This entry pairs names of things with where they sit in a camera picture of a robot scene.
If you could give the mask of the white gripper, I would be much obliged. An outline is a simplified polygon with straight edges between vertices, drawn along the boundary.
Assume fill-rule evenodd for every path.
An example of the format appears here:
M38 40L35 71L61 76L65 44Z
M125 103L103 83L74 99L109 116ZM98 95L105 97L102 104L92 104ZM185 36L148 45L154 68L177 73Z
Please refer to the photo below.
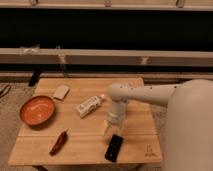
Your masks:
M112 125L119 125L123 122L128 102L111 101L106 120Z

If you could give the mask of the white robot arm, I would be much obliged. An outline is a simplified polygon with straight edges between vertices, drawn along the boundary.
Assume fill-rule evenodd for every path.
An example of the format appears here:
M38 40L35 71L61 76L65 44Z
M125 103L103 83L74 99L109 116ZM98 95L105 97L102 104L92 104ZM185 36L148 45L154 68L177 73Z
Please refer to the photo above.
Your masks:
M130 100L165 106L163 171L213 171L213 81L133 87L114 83L106 123L123 122Z

